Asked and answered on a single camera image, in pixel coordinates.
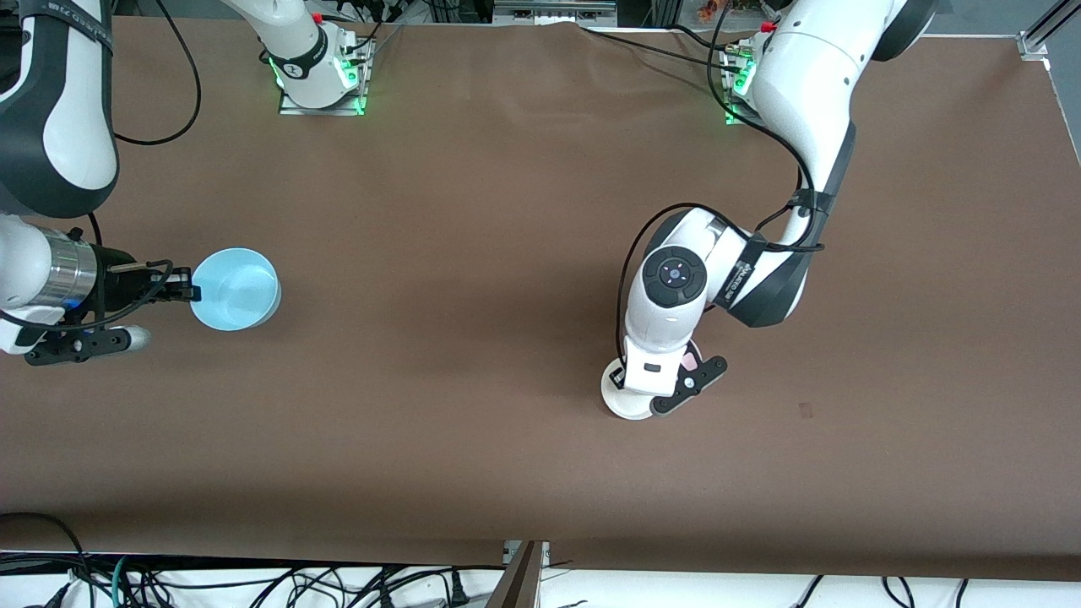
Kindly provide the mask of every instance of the black bracket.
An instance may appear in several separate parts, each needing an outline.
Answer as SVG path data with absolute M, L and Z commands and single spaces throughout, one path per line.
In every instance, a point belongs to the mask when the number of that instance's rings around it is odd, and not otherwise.
M 688 354 L 694 357 L 695 368 L 689 370 L 683 366 L 679 368 L 679 376 L 676 381 L 676 393 L 671 397 L 654 397 L 650 401 L 650 411 L 653 415 L 664 418 L 680 406 L 697 397 L 710 384 L 717 382 L 729 369 L 729 362 L 724 357 L 712 357 L 703 361 L 695 348 L 688 348 Z
M 81 364 L 93 357 L 123 353 L 132 345 L 132 336 L 123 329 L 94 332 L 49 332 L 45 340 L 23 357 L 35 367 L 56 364 Z

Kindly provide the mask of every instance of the mounting plate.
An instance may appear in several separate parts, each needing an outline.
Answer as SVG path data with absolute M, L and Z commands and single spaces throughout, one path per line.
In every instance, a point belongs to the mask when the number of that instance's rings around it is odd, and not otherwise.
M 345 68 L 348 76 L 356 75 L 357 88 L 345 94 L 336 104 L 324 108 L 306 108 L 298 106 L 285 94 L 281 93 L 278 102 L 278 114 L 282 116 L 364 116 L 368 107 L 368 85 L 372 80 L 373 56 L 375 54 L 375 39 L 361 41 L 360 47 L 344 57 L 346 62 L 357 62 L 356 66 Z

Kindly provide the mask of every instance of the white floor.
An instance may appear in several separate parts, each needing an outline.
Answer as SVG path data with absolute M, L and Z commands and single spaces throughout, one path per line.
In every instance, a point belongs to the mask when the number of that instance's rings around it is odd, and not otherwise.
M 324 570 L 311 570 L 318 573 Z M 339 570 L 345 584 L 359 587 L 376 568 Z M 164 581 L 182 584 L 214 584 L 271 579 L 278 570 L 215 570 L 169 572 Z M 463 572 L 466 594 L 491 593 L 498 571 Z M 540 608 L 564 608 L 585 600 L 583 608 L 792 608 L 801 598 L 811 577 L 790 574 L 700 574 L 672 572 L 624 572 L 601 570 L 546 570 L 540 587 Z M 67 581 L 63 574 L 0 577 L 0 608 L 41 606 Z M 908 579 L 919 608 L 955 608 L 959 581 L 956 579 Z M 244 608 L 265 585 L 190 591 L 174 590 L 175 608 Z M 280 585 L 263 608 L 285 606 L 292 584 Z M 904 597 L 894 581 L 895 593 Z M 417 582 L 392 595 L 396 608 L 419 606 L 443 597 L 438 578 Z M 71 586 L 64 608 L 89 606 L 88 587 Z M 97 606 L 108 608 L 110 598 L 98 592 Z M 369 599 L 359 605 L 365 608 Z M 317 593 L 304 594 L 296 608 L 334 608 L 335 603 Z M 984 581 L 969 584 L 963 608 L 1077 608 L 1081 606 L 1081 583 Z M 895 608 L 876 577 L 826 577 L 808 608 Z

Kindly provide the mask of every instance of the black cable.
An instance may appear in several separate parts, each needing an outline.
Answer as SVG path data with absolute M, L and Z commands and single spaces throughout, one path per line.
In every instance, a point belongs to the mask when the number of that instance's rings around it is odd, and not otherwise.
M 799 167 L 797 167 L 796 168 L 796 189 L 798 190 L 802 186 L 803 186 L 803 171 Z M 785 214 L 786 211 L 789 211 L 791 209 L 792 209 L 792 206 L 786 202 L 784 207 L 782 207 L 780 209 L 778 209 L 778 210 L 774 211 L 773 213 L 771 213 L 765 220 L 762 220 L 761 222 L 759 222 L 758 225 L 755 226 L 755 232 L 756 233 L 761 233 L 762 228 L 764 228 L 771 222 L 773 222 L 777 217 L 780 217 L 782 215 Z
M 964 597 L 966 589 L 969 589 L 969 579 L 961 579 L 961 585 L 957 587 L 957 596 L 953 598 L 953 608 L 961 608 L 961 598 Z
M 803 592 L 803 598 L 800 599 L 800 602 L 792 608 L 806 608 L 808 602 L 811 602 L 811 596 L 814 594 L 814 590 L 817 589 L 818 583 L 820 583 L 824 578 L 826 578 L 824 574 L 815 577 L 811 581 L 811 584 L 808 585 L 808 590 Z
M 732 6 L 732 2 L 726 3 L 724 5 L 724 9 L 721 10 L 720 16 L 717 17 L 717 25 L 713 27 L 713 37 L 710 39 L 709 47 L 708 47 L 708 49 L 709 49 L 708 60 L 709 60 L 710 64 L 712 64 L 712 61 L 713 61 L 713 52 L 716 51 L 716 48 L 717 48 L 717 39 L 720 36 L 720 34 L 721 34 L 721 25 L 724 23 L 724 17 L 728 16 L 729 9 L 731 6 Z M 724 111 L 726 111 L 730 115 L 732 115 L 732 117 L 735 118 L 736 120 L 743 122 L 744 124 L 750 127 L 751 129 L 755 129 L 756 131 L 758 131 L 758 132 L 760 132 L 760 133 L 769 136 L 771 140 L 777 142 L 778 144 L 780 144 L 782 146 L 784 146 L 784 148 L 786 150 L 788 150 L 789 154 L 792 155 L 792 158 L 796 159 L 796 162 L 800 167 L 800 171 L 803 173 L 803 180 L 806 181 L 806 183 L 808 183 L 808 189 L 810 189 L 811 191 L 815 191 L 814 180 L 811 177 L 811 171 L 808 169 L 808 163 L 806 163 L 805 160 L 803 160 L 803 157 L 800 155 L 800 153 L 797 151 L 796 148 L 793 148 L 792 145 L 789 144 L 780 135 L 777 135 L 776 133 L 774 133 L 772 130 L 770 130 L 765 125 L 757 124 L 753 121 L 747 120 L 745 117 L 743 117 L 739 114 L 737 114 L 735 111 L 735 109 L 733 109 L 731 106 L 729 106 L 728 104 L 725 104 L 723 97 L 721 97 L 720 92 L 717 90 L 717 82 L 713 81 L 713 70 L 710 69 L 710 68 L 708 68 L 708 67 L 706 68 L 706 81 L 709 83 L 709 91 L 710 91 L 710 93 L 713 94 L 713 100 L 717 101 L 718 105 L 720 105 L 721 108 L 724 109 Z M 812 246 L 811 248 L 808 248 L 808 249 L 803 249 L 802 248 L 803 242 L 811 235 L 811 229 L 814 226 L 814 220 L 815 220 L 816 213 L 817 213 L 817 211 L 814 209 L 814 207 L 811 207 L 810 208 L 810 215 L 808 216 L 806 227 L 803 229 L 803 235 L 800 236 L 799 239 L 797 239 L 797 241 L 796 241 L 796 243 L 793 246 L 783 246 L 784 249 L 780 249 L 779 251 L 792 251 L 792 252 L 796 252 L 796 251 L 800 251 L 800 250 L 804 250 L 804 251 L 820 251 L 822 250 L 822 247 L 819 244 Z
M 383 22 L 375 22 L 375 27 L 372 28 L 372 32 L 368 35 L 368 38 L 363 39 L 358 44 L 353 44 L 352 47 L 346 47 L 345 53 L 348 55 L 349 53 L 351 53 L 351 52 L 356 51 L 357 49 L 360 49 L 364 44 L 368 44 L 369 42 L 371 42 L 372 39 L 375 38 L 375 32 L 379 31 L 379 27 L 382 25 L 383 25 Z
M 213 583 L 213 584 L 204 584 L 204 585 L 189 585 L 189 584 L 181 584 L 181 583 L 171 583 L 171 582 L 168 582 L 168 581 L 161 581 L 161 580 L 159 580 L 158 584 L 160 586 L 168 587 L 168 589 L 208 590 L 208 589 L 229 589 L 229 587 L 238 587 L 238 586 L 263 585 L 263 584 L 272 583 L 273 581 L 275 581 L 275 579 L 259 579 L 259 580 L 256 580 L 256 581 L 235 581 L 235 582 L 229 582 L 229 583 Z
M 159 146 L 161 144 L 168 144 L 178 140 L 182 135 L 187 133 L 189 129 L 191 129 L 192 124 L 196 123 L 196 119 L 199 118 L 199 110 L 202 108 L 202 81 L 199 80 L 199 68 L 196 67 L 196 61 L 191 57 L 191 51 L 188 50 L 188 43 L 184 41 L 184 36 L 181 35 L 181 30 L 177 29 L 176 24 L 173 23 L 173 17 L 169 14 L 169 10 L 165 9 L 165 4 L 163 4 L 161 0 L 155 0 L 155 2 L 158 4 L 158 9 L 161 10 L 161 14 L 165 16 L 165 21 L 169 22 L 169 27 L 172 28 L 173 35 L 176 36 L 176 41 L 181 43 L 181 49 L 184 50 L 184 56 L 188 58 L 188 65 L 191 66 L 191 78 L 196 81 L 196 107 L 191 110 L 191 118 L 188 119 L 187 124 L 168 137 L 162 137 L 160 140 L 135 140 L 121 135 L 120 133 L 114 133 L 121 142 L 135 144 L 137 146 Z
M 443 5 L 440 5 L 440 4 L 437 4 L 437 3 L 432 2 L 431 0 L 421 0 L 421 1 L 424 2 L 425 4 L 431 6 L 432 9 L 441 9 L 443 11 L 457 11 L 458 9 L 462 8 L 462 2 L 458 2 L 457 4 L 446 4 L 445 6 L 443 6 Z
M 900 600 L 899 597 L 893 594 L 893 590 L 890 589 L 890 577 L 882 577 L 882 589 L 885 590 L 885 593 L 886 595 L 890 596 L 890 599 L 892 599 L 893 603 L 899 606 L 900 608 L 916 608 L 916 599 L 912 598 L 912 590 L 909 589 L 908 581 L 905 580 L 905 577 L 897 577 L 897 580 L 900 581 L 900 586 L 905 587 L 905 595 L 908 596 L 908 604 L 905 604 L 904 602 Z
M 86 217 L 90 220 L 90 227 L 94 230 L 94 244 L 102 247 L 102 227 L 97 225 L 97 216 L 91 211 Z
M 8 321 L 8 322 L 10 322 L 12 325 L 16 325 L 16 326 L 18 326 L 18 327 L 21 327 L 23 329 L 32 329 L 32 330 L 37 330 L 37 331 L 46 331 L 46 332 L 88 331 L 88 330 L 92 330 L 92 329 L 101 327 L 101 326 L 106 326 L 106 325 L 116 322 L 116 321 L 118 321 L 118 320 L 126 317 L 128 315 L 134 313 L 135 310 L 137 310 L 144 304 L 146 304 L 147 302 L 149 302 L 151 298 L 154 298 L 155 295 L 157 295 L 159 291 L 161 291 L 162 289 L 164 289 L 165 282 L 169 281 L 169 277 L 171 277 L 172 274 L 173 274 L 173 261 L 172 260 L 161 260 L 161 261 L 158 261 L 158 262 L 147 263 L 147 267 L 148 268 L 154 268 L 154 267 L 157 267 L 157 266 L 164 266 L 165 267 L 165 269 L 162 270 L 161 278 L 158 279 L 157 281 L 155 281 L 154 285 L 150 287 L 150 289 L 145 294 L 143 294 L 142 298 L 139 298 L 135 302 L 132 302 L 128 306 L 124 306 L 119 313 L 117 313 L 115 315 L 111 315 L 111 316 L 108 316 L 108 317 L 105 317 L 104 319 L 94 319 L 94 322 L 79 323 L 79 325 L 74 325 L 74 326 L 50 326 L 50 325 L 44 325 L 44 323 L 34 323 L 34 322 L 30 322 L 30 321 L 24 321 L 23 319 L 19 319 L 17 317 L 13 317 L 13 316 L 9 315 L 8 313 L 4 313 L 3 310 L 0 310 L 0 319 L 3 319 L 3 320 L 5 320 L 5 321 Z
M 678 23 L 673 23 L 671 25 L 665 26 L 665 29 L 675 29 L 677 31 L 682 31 L 683 34 L 690 36 L 692 40 L 694 40 L 695 42 L 697 42 L 702 47 L 705 47 L 706 49 L 709 49 L 709 42 L 705 38 L 698 36 L 698 32 L 695 31 L 695 30 L 693 30 L 693 29 L 691 29 L 690 27 L 680 25 Z M 713 48 L 717 49 L 718 51 L 723 51 L 724 47 L 725 47 L 724 44 L 719 44 L 719 45 L 713 47 Z
M 650 47 L 649 44 L 642 44 L 641 42 L 637 42 L 635 40 L 627 40 L 626 38 L 619 38 L 618 36 L 612 36 L 611 34 L 605 34 L 603 31 L 593 31 L 592 29 L 586 29 L 586 28 L 583 28 L 583 31 L 585 31 L 587 34 L 591 34 L 593 36 L 598 36 L 600 38 L 605 38 L 608 40 L 614 40 L 616 42 L 622 42 L 624 44 L 630 44 L 631 47 L 638 47 L 639 49 L 645 49 L 646 51 L 652 51 L 654 53 L 659 53 L 662 55 L 668 55 L 669 57 L 676 57 L 677 60 L 683 60 L 684 62 L 690 62 L 692 64 L 711 65 L 716 69 L 721 69 L 721 70 L 724 70 L 724 71 L 731 71 L 731 72 L 735 72 L 735 74 L 737 74 L 739 71 L 739 68 L 737 68 L 735 66 L 726 66 L 726 65 L 710 63 L 710 62 L 713 61 L 712 57 L 709 58 L 709 62 L 704 62 L 702 60 L 698 60 L 698 58 L 695 58 L 695 57 L 690 57 L 688 55 L 681 55 L 679 53 L 673 53 L 671 51 L 666 51 L 664 49 L 658 49 L 656 47 Z
M 4 519 L 9 520 L 38 519 L 41 521 L 48 521 L 53 526 L 59 528 L 61 531 L 64 532 L 64 536 L 68 538 L 68 541 L 71 542 L 71 546 L 75 547 L 75 554 L 79 559 L 79 564 L 82 566 L 83 573 L 86 574 L 86 578 L 93 579 L 93 573 L 90 569 L 90 564 L 86 563 L 86 555 L 85 552 L 83 552 L 82 550 L 82 543 L 79 542 L 79 537 L 75 536 L 75 532 L 71 531 L 71 528 L 68 528 L 68 525 L 62 521 L 59 518 L 53 517 L 52 515 L 46 515 L 44 513 L 35 513 L 32 511 L 11 511 L 8 513 L 0 513 L 0 521 L 3 521 Z M 97 594 L 94 593 L 93 589 L 91 589 L 90 608 L 94 608 L 96 606 L 96 599 L 95 599 L 96 596 Z

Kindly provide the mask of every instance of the black strap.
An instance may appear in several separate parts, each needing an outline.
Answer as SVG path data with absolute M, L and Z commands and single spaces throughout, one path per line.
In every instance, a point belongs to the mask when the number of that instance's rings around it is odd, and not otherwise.
M 101 42 L 112 54 L 112 31 L 71 0 L 19 0 L 18 18 L 32 16 L 53 17 L 79 30 L 83 36 Z
M 279 57 L 273 53 L 268 52 L 270 55 L 270 61 L 278 66 L 278 69 L 283 71 L 285 76 L 292 78 L 293 80 L 303 80 L 308 77 L 308 72 L 315 67 L 319 62 L 323 61 L 326 56 L 326 49 L 329 48 L 329 40 L 326 38 L 326 30 L 321 27 L 316 28 L 319 31 L 319 40 L 316 41 L 316 45 L 311 48 L 307 53 L 298 57 Z
M 744 246 L 743 252 L 739 253 L 739 260 L 736 260 L 735 265 L 732 266 L 729 278 L 724 279 L 724 285 L 717 292 L 717 298 L 713 300 L 715 304 L 725 310 L 732 307 L 732 303 L 735 302 L 736 295 L 739 293 L 739 288 L 743 287 L 747 277 L 755 272 L 755 265 L 758 264 L 758 259 L 762 256 L 762 252 L 765 251 L 768 244 L 770 244 L 770 241 L 762 236 L 762 233 L 751 235 L 747 244 Z

